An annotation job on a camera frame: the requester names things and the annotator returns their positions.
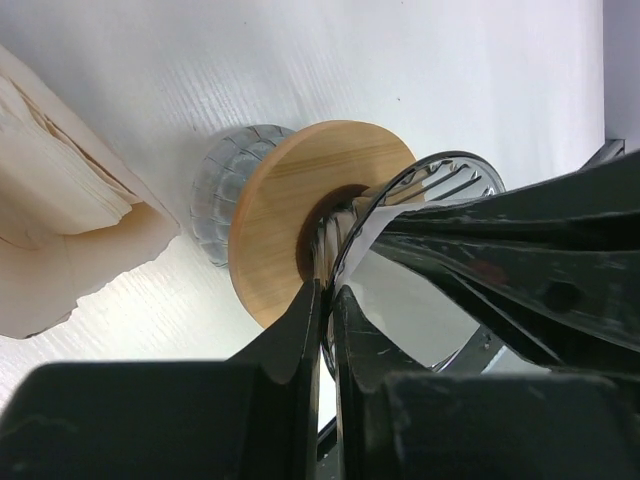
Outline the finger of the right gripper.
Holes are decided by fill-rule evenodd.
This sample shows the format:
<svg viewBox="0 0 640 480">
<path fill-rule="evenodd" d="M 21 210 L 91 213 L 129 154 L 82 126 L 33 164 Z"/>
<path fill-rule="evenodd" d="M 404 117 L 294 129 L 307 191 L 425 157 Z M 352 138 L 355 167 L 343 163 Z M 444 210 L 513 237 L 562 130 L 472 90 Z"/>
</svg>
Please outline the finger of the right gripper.
<svg viewBox="0 0 640 480">
<path fill-rule="evenodd" d="M 639 371 L 639 156 L 388 227 L 422 273 L 522 358 Z"/>
</svg>

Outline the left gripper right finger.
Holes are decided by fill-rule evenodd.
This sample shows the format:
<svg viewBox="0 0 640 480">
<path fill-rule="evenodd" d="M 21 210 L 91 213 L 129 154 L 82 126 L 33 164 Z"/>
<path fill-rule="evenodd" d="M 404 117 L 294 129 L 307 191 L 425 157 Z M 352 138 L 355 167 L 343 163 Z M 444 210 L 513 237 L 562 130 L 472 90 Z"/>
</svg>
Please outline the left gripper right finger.
<svg viewBox="0 0 640 480">
<path fill-rule="evenodd" d="M 364 393 L 375 391 L 395 373 L 429 373 L 364 314 L 351 289 L 341 289 L 333 302 L 338 385 Z"/>
</svg>

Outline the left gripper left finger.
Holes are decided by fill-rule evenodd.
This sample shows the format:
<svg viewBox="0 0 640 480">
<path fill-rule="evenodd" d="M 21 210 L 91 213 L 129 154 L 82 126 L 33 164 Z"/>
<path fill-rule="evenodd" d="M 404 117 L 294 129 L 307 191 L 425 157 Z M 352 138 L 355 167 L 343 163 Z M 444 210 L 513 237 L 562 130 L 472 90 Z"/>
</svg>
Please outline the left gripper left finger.
<svg viewBox="0 0 640 480">
<path fill-rule="evenodd" d="M 274 383 L 289 384 L 299 372 L 317 366 L 321 322 L 322 287 L 309 280 L 285 313 L 227 362 L 257 366 Z"/>
</svg>

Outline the grey glass server carafe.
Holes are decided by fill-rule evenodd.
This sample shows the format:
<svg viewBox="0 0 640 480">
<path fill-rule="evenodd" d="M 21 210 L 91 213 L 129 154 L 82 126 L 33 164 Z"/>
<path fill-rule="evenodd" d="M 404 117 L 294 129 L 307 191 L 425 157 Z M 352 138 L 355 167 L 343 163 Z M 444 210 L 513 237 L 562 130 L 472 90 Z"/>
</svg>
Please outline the grey glass server carafe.
<svg viewBox="0 0 640 480">
<path fill-rule="evenodd" d="M 217 138 L 191 187 L 195 241 L 217 267 L 228 265 L 231 223 L 245 184 L 265 157 L 294 131 L 273 124 L 239 127 Z"/>
</svg>

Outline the orange filter box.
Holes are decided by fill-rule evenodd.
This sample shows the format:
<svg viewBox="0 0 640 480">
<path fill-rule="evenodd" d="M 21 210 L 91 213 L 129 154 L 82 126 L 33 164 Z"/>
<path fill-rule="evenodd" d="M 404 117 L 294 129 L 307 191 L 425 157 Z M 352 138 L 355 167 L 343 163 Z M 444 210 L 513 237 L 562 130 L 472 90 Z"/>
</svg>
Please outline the orange filter box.
<svg viewBox="0 0 640 480">
<path fill-rule="evenodd" d="M 147 186 L 1 51 L 1 333 L 38 335 L 178 233 Z"/>
</svg>

